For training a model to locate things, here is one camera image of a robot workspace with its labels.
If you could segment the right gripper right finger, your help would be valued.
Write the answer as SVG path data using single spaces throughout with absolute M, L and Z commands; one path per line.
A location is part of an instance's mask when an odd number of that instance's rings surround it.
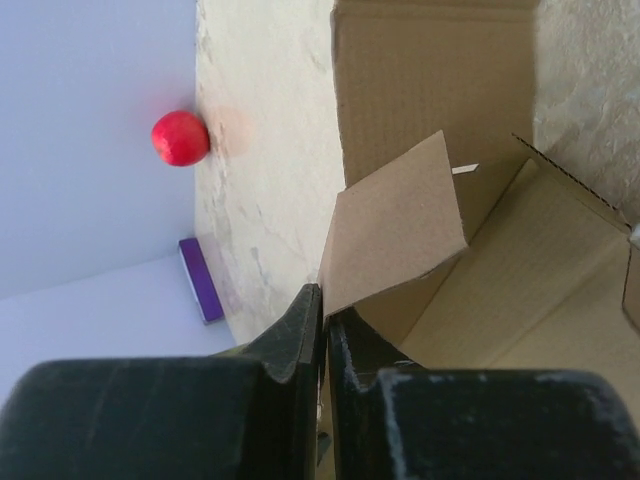
M 326 324 L 340 479 L 635 479 L 639 434 L 601 377 L 421 366 L 354 309 Z

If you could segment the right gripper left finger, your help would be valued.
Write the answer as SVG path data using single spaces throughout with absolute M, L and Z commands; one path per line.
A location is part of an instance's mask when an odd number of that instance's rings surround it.
M 310 479 L 320 288 L 235 352 L 44 362 L 1 410 L 5 479 Z

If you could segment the brown cardboard box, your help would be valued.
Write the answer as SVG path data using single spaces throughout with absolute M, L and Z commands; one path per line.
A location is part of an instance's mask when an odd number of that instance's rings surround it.
M 530 1 L 340 1 L 320 279 L 431 368 L 639 373 L 632 227 L 533 144 Z

